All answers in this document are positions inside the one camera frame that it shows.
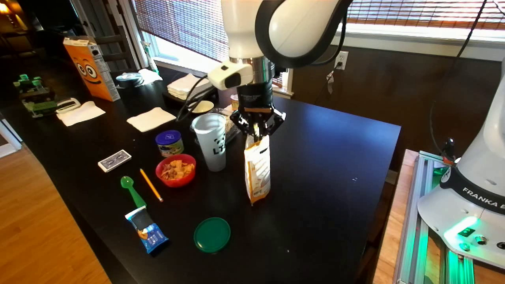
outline green circular lid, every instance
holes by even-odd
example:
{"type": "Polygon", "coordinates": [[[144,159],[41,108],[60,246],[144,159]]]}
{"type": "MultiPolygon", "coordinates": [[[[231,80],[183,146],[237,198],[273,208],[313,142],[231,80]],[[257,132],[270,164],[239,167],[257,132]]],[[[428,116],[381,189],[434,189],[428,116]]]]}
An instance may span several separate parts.
{"type": "Polygon", "coordinates": [[[207,217],[194,230],[196,247],[204,252],[218,252],[231,239],[231,225],[223,217],[207,217]]]}

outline napkin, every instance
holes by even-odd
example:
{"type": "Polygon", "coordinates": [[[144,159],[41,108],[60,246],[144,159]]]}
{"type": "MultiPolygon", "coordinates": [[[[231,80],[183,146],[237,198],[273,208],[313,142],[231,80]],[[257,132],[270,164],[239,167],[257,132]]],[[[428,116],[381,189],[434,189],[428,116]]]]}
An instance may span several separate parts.
{"type": "Polygon", "coordinates": [[[136,116],[128,118],[126,121],[138,127],[138,131],[145,132],[158,127],[163,123],[174,120],[175,116],[161,107],[155,107],[149,112],[139,113],[136,116]]]}
{"type": "Polygon", "coordinates": [[[76,123],[92,120],[92,118],[100,116],[103,113],[106,113],[106,112],[103,108],[100,108],[93,101],[87,101],[74,110],[57,113],[57,116],[63,121],[65,126],[73,126],[76,123]]]}

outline snack bag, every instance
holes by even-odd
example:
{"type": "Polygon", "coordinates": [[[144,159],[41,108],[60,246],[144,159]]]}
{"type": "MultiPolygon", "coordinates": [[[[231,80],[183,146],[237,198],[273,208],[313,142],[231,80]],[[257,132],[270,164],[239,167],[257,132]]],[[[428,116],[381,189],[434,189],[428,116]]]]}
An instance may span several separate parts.
{"type": "Polygon", "coordinates": [[[169,238],[161,232],[158,224],[149,216],[145,206],[139,206],[125,217],[133,224],[133,227],[138,230],[139,238],[142,239],[142,244],[145,247],[145,252],[153,252],[156,247],[160,247],[163,243],[166,243],[169,238]]]}
{"type": "Polygon", "coordinates": [[[253,135],[248,135],[245,146],[245,170],[246,170],[246,189],[254,205],[257,200],[265,198],[270,192],[270,135],[254,142],[253,135]]]}

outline red bowl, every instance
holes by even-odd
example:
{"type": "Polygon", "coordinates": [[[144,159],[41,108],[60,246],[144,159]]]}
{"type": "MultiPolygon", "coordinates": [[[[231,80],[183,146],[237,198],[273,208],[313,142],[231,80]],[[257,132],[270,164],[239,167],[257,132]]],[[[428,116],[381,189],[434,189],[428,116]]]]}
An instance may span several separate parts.
{"type": "Polygon", "coordinates": [[[194,179],[196,159],[191,154],[172,154],[156,165],[156,176],[169,187],[182,187],[194,179]]]}

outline black tabletop surface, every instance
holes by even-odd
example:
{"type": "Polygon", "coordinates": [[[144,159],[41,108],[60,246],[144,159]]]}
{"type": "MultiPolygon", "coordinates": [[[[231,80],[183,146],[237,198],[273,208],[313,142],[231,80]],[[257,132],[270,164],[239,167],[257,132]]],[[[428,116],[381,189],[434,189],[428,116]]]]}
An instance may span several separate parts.
{"type": "Polygon", "coordinates": [[[275,99],[287,118],[272,135],[273,186],[251,206],[242,135],[227,146],[226,170],[212,173],[188,132],[190,120],[149,132],[126,123],[156,105],[174,113],[180,104],[163,90],[161,82],[123,90],[120,101],[97,101],[104,115],[70,127],[55,116],[33,120],[21,104],[3,115],[46,167],[82,230],[92,232],[134,282],[352,282],[400,126],[275,99]],[[164,129],[180,129],[186,151],[199,162],[196,179],[179,191],[155,176],[161,161],[155,135],[164,129]],[[120,148],[133,159],[103,173],[97,162],[120,148]],[[152,194],[141,167],[164,202],[152,194]],[[145,254],[125,220],[134,203],[120,187],[122,175],[134,178],[152,219],[171,238],[155,255],[145,254]],[[216,254],[201,252],[193,243],[196,225],[210,216],[224,217],[232,230],[229,244],[216,254]]]}

